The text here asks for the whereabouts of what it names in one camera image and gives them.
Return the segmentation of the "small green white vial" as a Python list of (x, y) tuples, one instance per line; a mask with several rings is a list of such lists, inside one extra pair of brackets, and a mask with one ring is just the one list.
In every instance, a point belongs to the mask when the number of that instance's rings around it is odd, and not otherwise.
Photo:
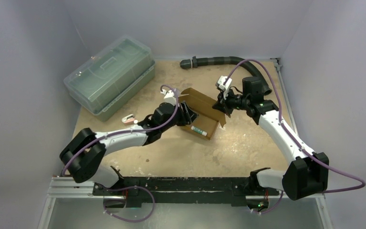
[(201, 135), (203, 135), (203, 136), (207, 136), (207, 132), (206, 131), (204, 131), (204, 130), (202, 130), (202, 129), (200, 129), (200, 128), (198, 128), (198, 127), (195, 127), (195, 126), (191, 126), (191, 130), (193, 130), (193, 131), (195, 131), (196, 133), (198, 133), (198, 134), (201, 134)]

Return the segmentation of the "brown cardboard box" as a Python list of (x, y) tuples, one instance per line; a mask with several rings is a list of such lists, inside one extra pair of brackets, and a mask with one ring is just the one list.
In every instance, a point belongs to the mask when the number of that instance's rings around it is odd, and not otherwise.
[[(188, 106), (199, 115), (191, 125), (181, 126), (181, 130), (198, 138), (211, 140), (218, 126), (223, 127), (226, 124), (225, 114), (212, 108), (212, 105), (216, 102), (215, 99), (193, 88), (186, 88), (181, 91), (179, 100), (181, 102), (185, 101)], [(191, 130), (192, 125), (206, 131), (207, 136), (203, 136)]]

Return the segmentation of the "pink white small tool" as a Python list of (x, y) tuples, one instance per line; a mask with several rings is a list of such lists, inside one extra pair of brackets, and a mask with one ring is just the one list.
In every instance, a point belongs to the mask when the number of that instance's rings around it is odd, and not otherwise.
[(121, 119), (122, 123), (125, 125), (137, 124), (138, 120), (135, 118), (134, 114), (129, 114)]

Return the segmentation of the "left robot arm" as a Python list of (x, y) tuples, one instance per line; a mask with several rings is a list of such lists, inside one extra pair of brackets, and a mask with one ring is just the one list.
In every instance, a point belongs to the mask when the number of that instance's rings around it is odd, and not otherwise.
[(118, 195), (123, 189), (123, 177), (117, 169), (102, 163), (107, 153), (152, 144), (171, 127), (191, 125), (198, 116), (186, 102), (177, 105), (164, 102), (152, 114), (125, 129), (110, 132), (82, 129), (59, 158), (76, 183), (93, 181), (111, 195)]

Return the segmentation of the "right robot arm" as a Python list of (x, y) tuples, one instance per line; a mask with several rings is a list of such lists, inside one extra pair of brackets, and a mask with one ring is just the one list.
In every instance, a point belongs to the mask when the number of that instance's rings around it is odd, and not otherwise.
[(221, 76), (216, 82), (219, 90), (213, 109), (230, 116), (233, 110), (244, 110), (257, 125), (265, 130), (288, 162), (286, 171), (262, 168), (251, 172), (248, 187), (254, 194), (266, 188), (284, 191), (291, 200), (298, 200), (327, 189), (329, 158), (315, 153), (280, 116), (280, 108), (264, 98), (262, 82), (256, 77), (242, 79), (242, 93), (234, 94), (232, 80)]

